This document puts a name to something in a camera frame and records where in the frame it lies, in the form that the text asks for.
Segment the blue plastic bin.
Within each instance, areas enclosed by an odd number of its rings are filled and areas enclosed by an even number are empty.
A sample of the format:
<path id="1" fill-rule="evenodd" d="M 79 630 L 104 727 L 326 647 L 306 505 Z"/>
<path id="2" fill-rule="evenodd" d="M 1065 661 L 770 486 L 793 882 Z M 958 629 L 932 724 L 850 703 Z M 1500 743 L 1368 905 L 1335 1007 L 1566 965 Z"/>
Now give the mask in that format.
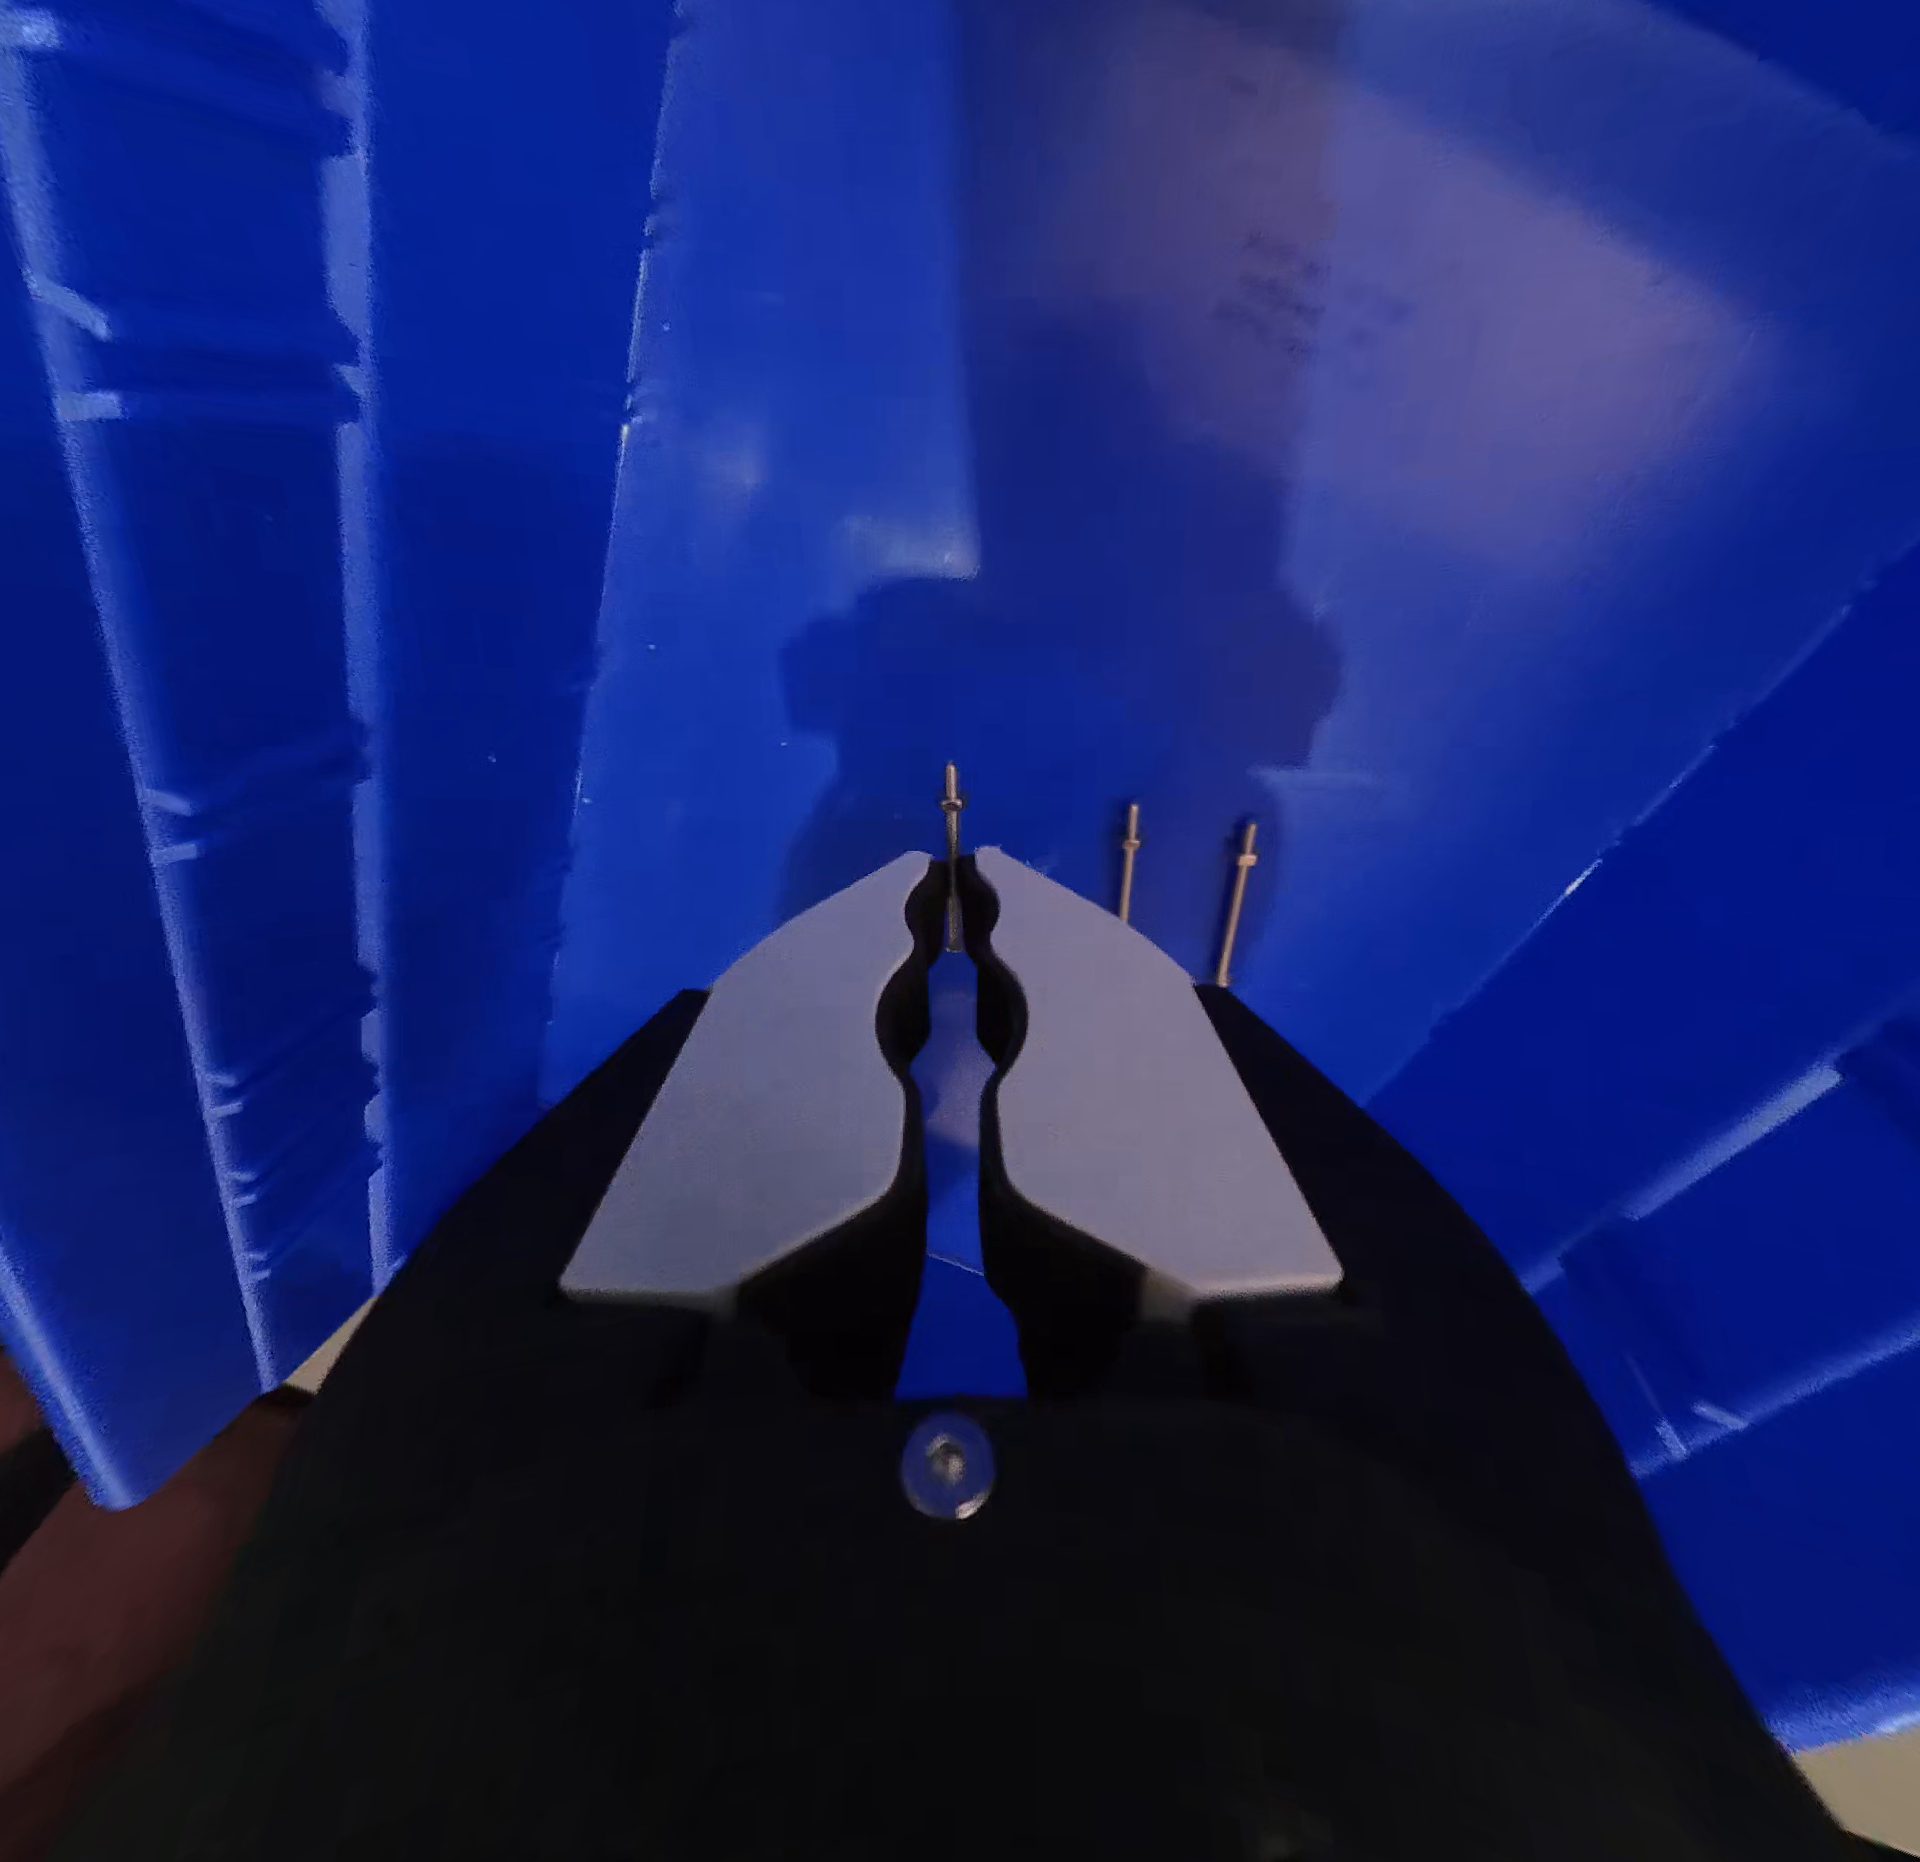
<path id="1" fill-rule="evenodd" d="M 3 1347 L 133 1507 L 928 845 L 1493 1236 L 1916 1727 L 1916 0 L 3 0 Z"/>

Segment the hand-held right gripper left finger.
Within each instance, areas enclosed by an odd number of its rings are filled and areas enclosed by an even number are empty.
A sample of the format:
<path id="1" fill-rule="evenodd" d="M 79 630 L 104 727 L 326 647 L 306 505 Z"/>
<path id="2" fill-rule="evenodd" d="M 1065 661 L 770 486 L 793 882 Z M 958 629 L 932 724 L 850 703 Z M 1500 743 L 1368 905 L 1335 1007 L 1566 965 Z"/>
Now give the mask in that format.
<path id="1" fill-rule="evenodd" d="M 573 1300 L 728 1303 L 895 1184 L 908 1071 L 884 992 L 923 956 L 908 852 L 781 924 L 707 992 L 562 1277 Z"/>

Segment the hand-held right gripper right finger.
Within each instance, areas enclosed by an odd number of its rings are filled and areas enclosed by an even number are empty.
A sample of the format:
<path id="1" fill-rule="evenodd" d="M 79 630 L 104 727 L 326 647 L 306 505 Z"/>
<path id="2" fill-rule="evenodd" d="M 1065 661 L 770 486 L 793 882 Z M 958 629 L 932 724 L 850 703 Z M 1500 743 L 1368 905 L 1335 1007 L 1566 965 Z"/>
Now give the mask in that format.
<path id="1" fill-rule="evenodd" d="M 1185 1306 L 1318 1298 L 1343 1265 L 1187 974 L 1072 890 L 980 847 L 980 1005 L 1008 993 L 994 1138 L 1014 1199 Z"/>

